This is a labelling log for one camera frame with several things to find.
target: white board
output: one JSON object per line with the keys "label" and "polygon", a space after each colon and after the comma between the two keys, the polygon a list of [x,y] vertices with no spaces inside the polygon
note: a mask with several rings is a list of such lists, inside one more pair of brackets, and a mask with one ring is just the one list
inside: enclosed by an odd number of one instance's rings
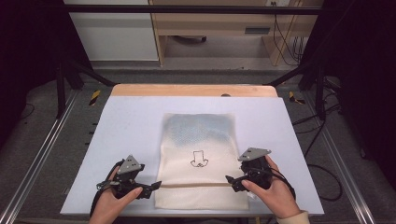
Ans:
{"label": "white board", "polygon": [[[232,113],[239,153],[248,147],[271,149],[270,156],[294,187],[300,208],[311,215],[324,214],[283,99],[187,96],[109,97],[61,213],[89,214],[96,184],[106,178],[117,161],[129,154],[146,165],[136,181],[147,185],[154,183],[160,163],[165,113]],[[154,207],[154,195],[148,200],[133,201],[121,213],[122,216],[145,217],[253,217],[264,214],[271,214],[271,211],[259,199],[249,199],[249,210],[244,211],[166,210]]]}

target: white cabinet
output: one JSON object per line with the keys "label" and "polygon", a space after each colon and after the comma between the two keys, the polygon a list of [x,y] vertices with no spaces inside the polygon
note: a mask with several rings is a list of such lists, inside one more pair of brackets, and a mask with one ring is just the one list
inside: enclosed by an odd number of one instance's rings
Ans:
{"label": "white cabinet", "polygon": [[[64,0],[65,4],[147,5],[146,0]],[[70,13],[91,61],[158,61],[149,13]]]}

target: black drawing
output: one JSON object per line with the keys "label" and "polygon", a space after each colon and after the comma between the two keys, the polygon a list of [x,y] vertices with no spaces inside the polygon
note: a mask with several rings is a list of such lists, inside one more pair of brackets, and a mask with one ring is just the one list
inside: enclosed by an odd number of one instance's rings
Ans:
{"label": "black drawing", "polygon": [[191,165],[193,167],[204,167],[207,166],[207,163],[209,160],[204,158],[204,152],[201,151],[193,151],[194,154],[194,160],[191,161]]}

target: metal rail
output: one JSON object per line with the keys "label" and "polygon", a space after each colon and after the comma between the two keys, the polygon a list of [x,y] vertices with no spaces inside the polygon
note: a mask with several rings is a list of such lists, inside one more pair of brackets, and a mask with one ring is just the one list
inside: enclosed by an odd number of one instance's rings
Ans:
{"label": "metal rail", "polygon": [[87,13],[200,13],[200,14],[272,14],[322,15],[341,12],[322,7],[238,7],[238,6],[180,6],[180,5],[39,5],[41,9]]}
{"label": "metal rail", "polygon": [[56,139],[58,138],[58,135],[61,132],[62,127],[64,126],[70,114],[70,111],[72,110],[77,95],[78,91],[71,91],[71,94],[66,103],[66,109],[64,113],[59,119],[56,119],[54,124],[52,125],[52,128],[46,137],[46,140],[44,141],[41,148],[38,150],[37,155],[35,156],[35,160],[32,162],[28,172],[20,183],[20,186],[18,187],[17,191],[9,202],[7,208],[1,214],[0,224],[13,223],[18,213],[20,212],[24,201],[26,200],[30,190],[32,189],[32,186],[35,183],[35,180],[37,179],[38,174],[40,173],[41,168],[44,165],[44,162],[50,154],[50,151],[52,150],[52,147]]}
{"label": "metal rail", "polygon": [[[313,114],[316,114],[316,110],[314,107],[314,97],[312,93],[307,93],[303,91],[303,95],[309,108],[311,109]],[[353,179],[352,173],[349,172],[346,163],[341,157],[337,146],[332,140],[332,136],[329,133],[329,130],[326,126],[322,130],[322,139],[326,148],[328,149],[329,156],[332,160],[332,164],[334,165],[337,174],[339,174],[340,181],[346,191],[346,195],[348,196],[353,209],[355,210],[356,216],[358,217],[361,224],[375,224],[374,217],[367,206],[366,201],[364,201],[363,196],[361,195],[361,191],[359,190],[355,180]]]}

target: person's left hand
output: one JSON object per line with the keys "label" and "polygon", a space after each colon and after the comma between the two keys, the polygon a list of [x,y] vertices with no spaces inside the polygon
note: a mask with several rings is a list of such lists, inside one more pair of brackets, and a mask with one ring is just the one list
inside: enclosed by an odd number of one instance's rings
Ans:
{"label": "person's left hand", "polygon": [[[116,169],[114,169],[109,178],[110,180],[113,179],[119,168],[120,167],[116,167]],[[126,205],[139,196],[143,189],[133,189],[120,199],[114,196],[113,190],[113,188],[109,188],[103,191],[91,216],[90,224],[111,224]]]}

